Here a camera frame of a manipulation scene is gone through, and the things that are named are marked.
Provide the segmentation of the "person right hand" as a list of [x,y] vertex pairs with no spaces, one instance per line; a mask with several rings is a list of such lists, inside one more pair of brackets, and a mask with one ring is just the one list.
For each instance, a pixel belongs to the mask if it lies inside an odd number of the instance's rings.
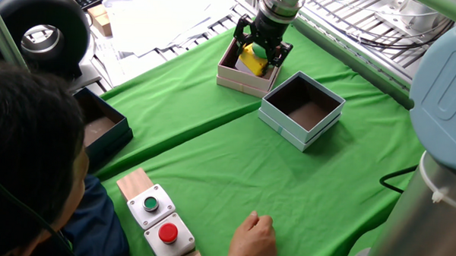
[[277,256],[271,216],[252,211],[234,232],[227,256]]

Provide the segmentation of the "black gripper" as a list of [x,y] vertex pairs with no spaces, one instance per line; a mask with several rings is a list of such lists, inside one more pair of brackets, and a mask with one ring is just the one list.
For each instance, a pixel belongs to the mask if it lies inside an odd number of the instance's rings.
[[[254,35],[244,32],[250,26],[255,27]],[[283,34],[288,26],[289,24],[275,22],[262,11],[257,13],[254,21],[247,14],[244,14],[238,20],[233,38],[238,49],[243,49],[253,41],[263,48],[269,49],[268,63],[280,68],[293,49],[293,44],[283,42]]]

